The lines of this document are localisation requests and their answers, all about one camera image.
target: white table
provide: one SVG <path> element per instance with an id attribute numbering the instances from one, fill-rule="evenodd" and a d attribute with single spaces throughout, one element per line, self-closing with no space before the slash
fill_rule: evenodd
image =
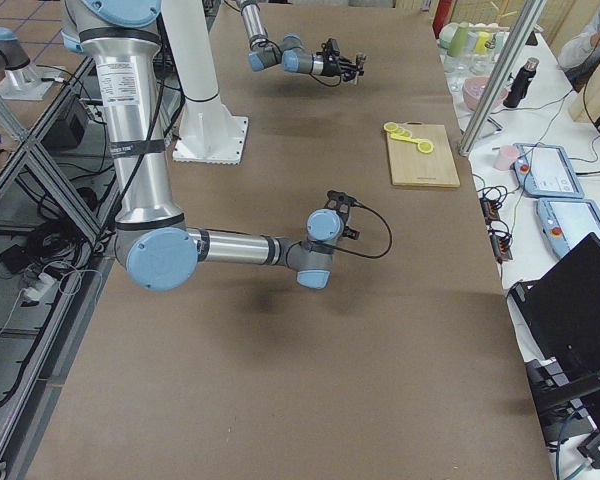
<path id="1" fill-rule="evenodd" d="M 527 98 L 520 103 L 518 108 L 543 106 L 554 100 L 559 100 L 571 89 L 571 85 L 558 67 L 556 59 L 544 39 L 538 36 L 538 41 L 538 46 L 527 46 L 523 49 L 512 72 L 515 75 L 529 57 L 536 57 L 540 60 L 536 77 L 529 87 Z M 462 92 L 452 92 L 452 95 L 458 121 L 460 126 L 464 128 L 471 116 L 471 111 L 462 100 Z M 542 143 L 562 145 L 570 158 L 593 160 L 595 154 L 591 144 L 594 138 L 598 136 L 597 130 L 590 123 L 575 123 L 568 112 L 569 106 L 576 95 L 575 92 L 571 92 L 566 97 L 564 104 L 557 102 L 541 110 L 505 110 L 495 114 L 493 118 L 504 126 L 504 130 L 499 134 L 485 137 L 476 143 L 469 156 L 473 172 L 482 177 L 487 186 L 504 185 L 509 191 L 515 190 L 518 187 L 518 182 L 514 172 L 512 170 L 503 172 L 493 168 L 497 148 L 501 145 L 513 143 L 535 144 L 541 140 L 549 122 L 556 114 L 557 117 L 552 122 L 547 134 L 542 138 Z M 596 163 L 572 160 L 576 172 L 600 170 L 600 138 L 595 141 L 594 145 L 599 160 Z M 579 177 L 579 180 L 584 189 L 585 198 L 594 200 L 600 207 L 600 176 Z M 477 178 L 475 183 L 476 188 L 483 186 Z M 526 196 L 522 196 L 520 199 L 521 195 L 521 191 L 509 195 L 502 209 L 499 210 L 500 217 L 509 227 L 513 227 L 514 209 L 516 209 L 516 204 L 520 200 L 517 206 L 515 227 L 513 227 L 511 251 L 513 260 L 505 262 L 502 270 L 502 286 L 505 291 L 520 280 L 539 279 L 558 261 L 544 237 L 535 213 L 536 201 Z M 512 300 L 509 300 L 509 310 L 525 362 L 534 358 L 542 359 L 539 348 Z M 562 446 L 560 451 L 562 479 L 566 478 L 582 463 L 583 457 L 576 450 L 576 447 L 584 438 L 586 438 L 586 435 L 574 437 Z M 553 464 L 555 455 L 550 454 L 550 457 Z M 593 470 L 589 467 L 577 478 L 600 480 L 600 470 Z"/>

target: pink bowl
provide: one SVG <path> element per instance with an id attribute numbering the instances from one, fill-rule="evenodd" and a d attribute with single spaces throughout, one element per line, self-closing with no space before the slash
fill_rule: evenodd
<path id="1" fill-rule="evenodd" d="M 489 77 L 481 76 L 481 77 L 470 77 L 464 81 L 464 85 L 462 87 L 462 98 L 464 99 L 464 103 L 467 105 L 469 110 L 475 110 L 478 106 L 478 102 L 480 101 L 480 96 L 484 91 L 484 87 L 489 81 Z M 509 95 L 509 91 L 506 88 L 503 88 L 500 91 L 500 95 L 498 95 L 498 99 L 496 103 L 493 105 L 493 108 L 496 109 L 500 105 L 505 98 Z"/>

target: wooden cutting board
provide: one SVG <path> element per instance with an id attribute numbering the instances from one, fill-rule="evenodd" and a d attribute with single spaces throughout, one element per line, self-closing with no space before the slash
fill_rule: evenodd
<path id="1" fill-rule="evenodd" d="M 391 183 L 398 186 L 459 187 L 460 179 L 444 125 L 398 125 L 411 131 L 414 137 L 431 140 L 434 149 L 431 153 L 420 153 L 415 143 L 392 140 L 387 133 Z"/>

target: person's arm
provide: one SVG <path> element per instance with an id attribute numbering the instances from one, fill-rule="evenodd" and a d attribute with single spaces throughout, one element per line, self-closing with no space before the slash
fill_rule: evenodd
<path id="1" fill-rule="evenodd" d="M 558 64 L 564 70 L 577 67 L 600 45 L 600 8 L 582 32 L 569 40 L 558 55 Z"/>

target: black bottle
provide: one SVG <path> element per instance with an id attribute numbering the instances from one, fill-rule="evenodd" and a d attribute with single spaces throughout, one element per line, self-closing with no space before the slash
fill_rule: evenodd
<path id="1" fill-rule="evenodd" d="M 536 76 L 536 68 L 538 67 L 539 60 L 531 57 L 527 60 L 524 67 L 518 71 L 518 75 L 513 80 L 511 85 L 511 92 L 504 99 L 502 104 L 507 108 L 516 108 L 524 97 L 527 96 L 527 90 L 533 77 Z"/>

